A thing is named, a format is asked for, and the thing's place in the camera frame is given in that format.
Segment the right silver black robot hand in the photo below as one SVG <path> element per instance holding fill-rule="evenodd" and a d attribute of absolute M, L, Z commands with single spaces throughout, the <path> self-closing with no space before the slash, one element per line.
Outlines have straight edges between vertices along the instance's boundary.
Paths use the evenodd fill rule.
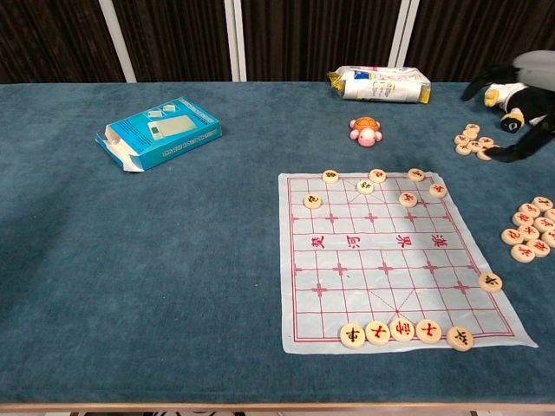
<path fill-rule="evenodd" d="M 500 107 L 501 128 L 517 133 L 531 126 L 517 143 L 485 151 L 491 159 L 512 163 L 526 159 L 554 139 L 554 52 L 534 50 L 514 58 L 510 64 L 494 64 L 464 90 L 468 101 L 484 90 L 484 104 Z"/>

